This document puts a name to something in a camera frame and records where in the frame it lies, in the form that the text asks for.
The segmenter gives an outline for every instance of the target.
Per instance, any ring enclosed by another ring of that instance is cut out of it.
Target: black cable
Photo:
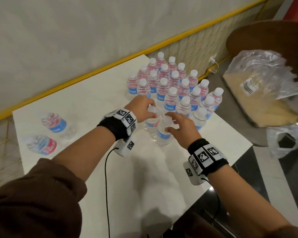
[[[107,175],[106,175],[106,164],[107,164],[107,159],[110,153],[118,148],[113,148],[111,151],[109,151],[106,160],[105,160],[105,191],[106,191],[106,211],[107,211],[107,222],[108,222],[108,237],[110,238],[110,228],[109,228],[109,215],[108,215],[108,201],[107,201]]]
[[[205,180],[208,184],[210,184],[210,182],[209,182],[207,179],[204,179],[204,178],[201,178],[201,179],[202,179],[202,180]],[[219,200],[218,194],[216,194],[216,196],[217,196],[217,210],[216,210],[216,212],[215,212],[214,217],[213,217],[212,220],[210,221],[210,223],[211,223],[212,225],[213,225],[213,222],[214,222],[216,216],[219,214],[219,211],[220,211],[220,209],[221,209],[221,201]]]

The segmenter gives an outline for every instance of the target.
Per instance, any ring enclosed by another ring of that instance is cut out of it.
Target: white table
[[[23,137],[45,134],[60,140],[41,125],[39,113],[56,112],[76,124],[74,139],[78,139],[95,128],[105,113],[128,103],[124,96],[127,77],[148,63],[145,55],[139,56],[14,111],[24,172],[41,156],[27,149]],[[230,165],[252,145],[216,114],[200,132],[223,152]],[[112,152],[107,162],[112,237],[139,237],[146,232],[150,237],[161,235],[210,187],[207,183],[200,186],[190,183],[183,168],[189,154],[176,140],[160,148],[144,130],[135,135],[137,143],[129,157]],[[58,152],[60,149],[47,157],[53,158]],[[86,182],[88,192],[80,201],[84,238],[108,237],[104,163],[103,157]]]

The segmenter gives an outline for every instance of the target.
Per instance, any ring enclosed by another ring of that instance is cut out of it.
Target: sleeve
[[[271,232],[264,238],[298,238],[298,227],[296,226],[285,226],[277,231]]]
[[[79,237],[85,183],[63,165],[40,159],[0,187],[0,237]]]

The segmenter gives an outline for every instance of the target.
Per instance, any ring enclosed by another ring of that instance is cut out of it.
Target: white bottle cap
[[[158,52],[158,59],[164,59],[164,53]]]
[[[137,79],[137,75],[135,73],[131,73],[131,74],[129,74],[129,79],[130,80]]]
[[[193,70],[190,72],[190,76],[191,76],[192,78],[196,78],[196,77],[197,77],[197,74],[198,74],[198,71],[195,70],[195,69],[193,69]]]
[[[171,87],[171,88],[169,89],[169,95],[174,96],[174,95],[176,95],[176,94],[177,94],[177,88],[176,88],[176,87]]]
[[[172,77],[172,78],[176,78],[176,79],[178,79],[178,78],[179,78],[179,72],[176,71],[176,70],[174,70],[174,71],[171,73],[171,77]]]
[[[203,87],[203,88],[206,88],[208,86],[210,82],[207,80],[207,79],[202,79],[200,85]]]
[[[161,69],[163,71],[167,71],[169,69],[169,66],[166,63],[165,64],[162,64]]]
[[[197,111],[199,112],[200,115],[205,116],[207,114],[206,108],[203,107],[198,107]]]
[[[147,110],[148,110],[148,112],[152,112],[152,113],[156,113],[156,111],[157,111],[156,108],[152,105],[149,106]]]
[[[178,64],[177,68],[178,68],[178,70],[183,71],[184,68],[185,68],[185,63],[180,62],[180,63]]]
[[[181,86],[182,87],[187,87],[189,85],[189,83],[190,83],[190,81],[187,78],[185,78],[185,79],[182,80]]]
[[[140,67],[140,71],[142,71],[142,72],[147,71],[147,66],[142,65],[142,66]]]
[[[47,119],[50,117],[50,113],[49,112],[41,113],[40,117],[41,117],[41,119]]]
[[[155,70],[152,70],[152,71],[150,72],[150,76],[151,76],[152,78],[157,77],[157,75],[158,75],[158,73],[157,73]]]
[[[160,85],[165,86],[165,85],[167,85],[167,84],[168,84],[168,80],[167,80],[167,78],[161,78],[161,79],[160,79]]]
[[[169,57],[169,63],[173,63],[173,62],[175,62],[175,57],[173,56]]]
[[[214,91],[214,95],[216,96],[222,96],[224,90],[222,88],[216,88]]]
[[[204,100],[205,104],[212,105],[214,103],[215,99],[212,96],[206,96],[206,99]]]
[[[147,85],[147,80],[145,78],[142,78],[139,80],[139,86],[144,87]]]
[[[172,125],[173,121],[170,116],[165,115],[163,121],[165,122],[166,125]]]
[[[184,106],[189,105],[190,102],[191,102],[191,99],[190,99],[189,96],[185,96],[185,97],[183,97],[182,100],[181,100],[181,104],[184,105]]]
[[[149,63],[150,63],[151,66],[155,66],[156,62],[157,62],[157,60],[155,58],[150,58]]]
[[[199,96],[201,93],[201,89],[198,86],[195,86],[192,90],[192,95]]]
[[[36,137],[34,135],[28,136],[23,138],[23,141],[25,142],[25,144],[32,144],[33,142],[36,141]]]

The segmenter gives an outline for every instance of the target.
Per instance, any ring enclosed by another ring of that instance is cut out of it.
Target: plastic bottle
[[[201,89],[201,94],[200,95],[201,95],[201,100],[202,101],[206,98],[206,96],[209,92],[209,90],[208,90],[208,84],[209,83],[210,82],[207,79],[202,79],[202,81],[198,85],[198,87]]]
[[[213,96],[215,99],[215,101],[214,101],[215,110],[218,108],[218,106],[223,101],[223,98],[222,98],[223,92],[224,92],[224,90],[222,88],[216,88],[213,92],[208,94],[208,96]]]
[[[214,97],[206,96],[205,100],[200,102],[200,104],[199,104],[199,107],[205,108],[207,110],[206,119],[209,119],[210,116],[215,111],[214,101],[215,101]]]
[[[148,85],[151,90],[151,98],[156,98],[158,84],[159,84],[158,73],[155,70],[152,70],[148,77]]]
[[[76,134],[75,128],[55,113],[42,113],[41,123],[44,127],[54,133],[58,133],[64,139],[71,139]]]
[[[190,114],[190,119],[194,121],[197,130],[200,130],[206,124],[207,110],[198,107],[198,109]]]
[[[163,107],[164,97],[169,91],[168,80],[166,78],[161,78],[157,87],[157,102],[156,105]]]
[[[197,74],[198,74],[197,70],[193,69],[190,72],[190,74],[187,76],[187,79],[190,81],[189,87],[191,91],[198,84]]]
[[[158,71],[161,70],[161,66],[163,64],[166,64],[167,61],[164,59],[164,53],[163,52],[158,52],[158,58],[157,58],[157,66],[158,66]]]
[[[160,121],[160,116],[159,116],[159,113],[157,112],[156,108],[154,106],[149,106],[148,107],[148,112],[153,112],[155,114],[157,114],[157,118],[153,118],[153,119],[147,119],[145,121],[145,129],[153,134],[153,133],[156,133],[157,130],[158,130],[158,123]]]
[[[149,72],[147,71],[147,67],[145,65],[142,65],[140,67],[140,70],[137,73],[138,80],[140,80],[142,78],[147,79],[148,78],[148,75],[149,75]]]
[[[169,66],[169,72],[170,72],[170,75],[171,75],[171,73],[174,70],[176,70],[175,57],[173,57],[173,56],[169,57],[168,66]]]
[[[137,94],[140,95],[146,95],[148,98],[151,97],[151,89],[149,85],[147,84],[147,80],[142,78],[139,80],[139,84],[137,87]]]
[[[28,149],[41,155],[49,155],[55,151],[57,143],[45,135],[33,135],[24,139]]]
[[[164,113],[175,112],[175,107],[179,100],[177,88],[171,87],[164,97]]]
[[[161,69],[158,73],[158,77],[159,77],[159,79],[161,79],[161,78],[169,79],[170,71],[169,71],[169,66],[166,63],[162,64]]]
[[[174,70],[174,71],[171,73],[171,77],[169,78],[169,86],[170,86],[170,87],[176,87],[176,88],[178,88],[179,83],[180,83],[180,80],[179,80],[179,72],[176,71],[176,70]]]
[[[192,106],[192,111],[197,110],[197,107],[199,103],[201,102],[201,89],[196,86],[193,88],[193,90],[190,92],[189,97],[191,99],[191,106]]]
[[[158,137],[157,143],[160,146],[167,145],[171,142],[171,134],[169,132],[165,132],[165,128],[172,127],[173,121],[170,116],[164,116],[163,119],[160,120],[158,124]]]
[[[185,96],[180,100],[175,107],[175,112],[178,114],[184,114],[185,116],[189,116],[191,112],[191,104],[190,104],[190,98],[188,96]]]
[[[189,80],[187,78],[183,79],[183,81],[179,84],[179,87],[177,88],[177,94],[180,98],[180,100],[185,97],[188,96],[188,94],[190,93],[190,88],[189,88]]]
[[[131,73],[127,80],[127,88],[128,88],[130,99],[133,99],[135,96],[137,96],[138,82],[139,80],[137,78],[137,75],[135,75],[134,73]]]
[[[149,64],[147,66],[147,71],[150,73],[152,70],[158,71],[157,60],[155,58],[150,58]]]
[[[185,63],[180,62],[177,65],[177,69],[176,69],[179,72],[180,82],[182,82],[182,80],[186,78],[186,71],[184,69],[185,69]]]

